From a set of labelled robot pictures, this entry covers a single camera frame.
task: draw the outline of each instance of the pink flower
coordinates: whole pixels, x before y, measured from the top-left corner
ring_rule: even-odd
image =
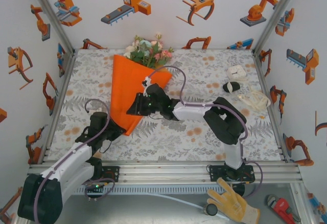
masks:
[[[155,54],[154,58],[158,61],[160,59],[160,53]]]
[[[161,52],[161,57],[171,58],[172,54],[168,50],[164,50]]]

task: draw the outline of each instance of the yellow work glove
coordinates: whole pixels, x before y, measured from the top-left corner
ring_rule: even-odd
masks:
[[[259,223],[259,209],[249,206],[245,199],[235,193],[222,178],[219,178],[217,183],[224,188],[226,192],[220,195],[216,191],[209,189],[207,194],[212,198],[207,199],[208,204],[216,205],[218,210],[233,221],[245,224]]]

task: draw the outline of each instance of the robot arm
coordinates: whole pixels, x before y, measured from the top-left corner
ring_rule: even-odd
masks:
[[[215,101],[205,104],[182,104],[178,99],[169,98],[157,84],[150,84],[147,78],[143,85],[145,93],[138,93],[127,114],[148,116],[159,112],[168,120],[197,120],[208,123],[217,138],[224,143],[226,165],[237,170],[242,164],[241,145],[238,138],[244,132],[240,121],[230,112],[212,105],[223,105],[233,110],[246,123],[246,118],[226,99],[218,97]]]
[[[107,128],[101,135],[78,148],[81,144],[98,134],[107,123],[107,114],[96,112],[90,117],[87,126],[72,148],[49,169],[40,175],[29,175],[24,183],[18,216],[34,221],[33,205],[41,182],[52,171],[54,172],[45,182],[42,194],[38,198],[37,214],[41,224],[53,224],[58,219],[67,199],[83,183],[100,179],[103,176],[101,159],[92,157],[102,146],[104,140],[113,141],[126,132],[110,119]]]

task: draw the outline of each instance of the white wall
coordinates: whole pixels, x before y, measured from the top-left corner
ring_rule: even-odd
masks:
[[[42,42],[41,32],[36,25],[36,17],[31,13],[30,4],[40,6],[37,0],[0,0],[2,20],[0,24],[0,108],[8,117],[0,123],[0,208],[22,186],[28,171],[27,135],[32,135],[46,123],[51,123],[49,109],[42,94],[45,72],[53,78],[60,91],[64,76],[59,78],[57,66],[57,44],[60,42],[51,28],[51,38]],[[44,13],[40,13],[45,23],[49,23]],[[30,56],[33,67],[26,76],[33,79],[22,90],[25,83],[18,72],[8,74],[7,47],[21,47]],[[23,64],[28,67],[26,59]],[[48,94],[54,96],[50,85]],[[41,145],[48,133],[47,127],[38,142]]]
[[[303,180],[309,191],[319,201],[327,205],[325,182],[327,165],[326,129],[318,131],[315,136],[315,111],[318,112],[318,124],[327,122],[326,84],[327,76],[327,36],[326,6],[324,0],[292,0],[287,10],[295,9],[291,28],[281,37],[272,33],[264,50],[272,49],[271,73],[266,77],[268,86],[276,85],[287,92],[282,131],[287,136],[303,140],[311,158],[315,162],[310,167],[300,167]],[[305,73],[293,63],[286,60],[286,50],[306,56],[312,48],[319,54],[319,65],[316,67],[316,78],[305,84]],[[294,160],[303,159],[304,155],[298,148],[292,152]]]
[[[64,27],[75,48],[82,46],[85,38],[109,48],[126,47],[138,34],[153,38],[156,32],[163,34],[163,41],[168,46],[183,47],[189,39],[211,36],[209,48],[227,48],[227,46],[254,38],[254,44],[260,37],[273,13],[269,3],[263,13],[268,20],[253,27],[240,22],[248,10],[261,0],[215,0],[215,9],[206,21],[193,16],[194,26],[176,18],[187,19],[190,7],[182,0],[144,0],[151,4],[152,14],[147,16],[135,13],[124,17],[112,26],[101,22],[101,18],[123,5],[123,0],[73,0],[80,8],[83,20],[72,27]]]

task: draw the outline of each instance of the leaf pattern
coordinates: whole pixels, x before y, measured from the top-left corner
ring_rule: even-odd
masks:
[[[90,98],[99,98],[110,106],[112,79],[112,56],[124,50],[81,49],[77,52],[73,74],[56,127],[48,159],[58,160],[73,145],[81,130],[89,125],[90,114],[84,104]],[[280,160],[268,112],[257,114],[240,102],[235,95],[223,91],[228,81],[226,71],[230,66],[241,65],[247,72],[253,89],[261,89],[256,70],[253,68],[251,51],[179,49],[173,53],[167,65],[181,68],[186,74],[186,86],[182,98],[187,102],[209,102],[225,97],[239,111],[249,110],[247,127],[249,136],[244,141],[244,156],[248,160]],[[171,98],[179,99],[183,75],[168,68],[173,77],[165,87]],[[248,92],[241,86],[238,94]],[[102,104],[92,101],[88,109],[104,111]],[[80,132],[73,134],[73,128]],[[104,141],[103,148],[109,145]],[[102,155],[103,160],[121,161],[207,161],[217,160],[224,153],[223,143],[217,139],[209,126],[201,121],[153,120],[143,117],[130,136],[120,136],[112,142],[110,150]]]

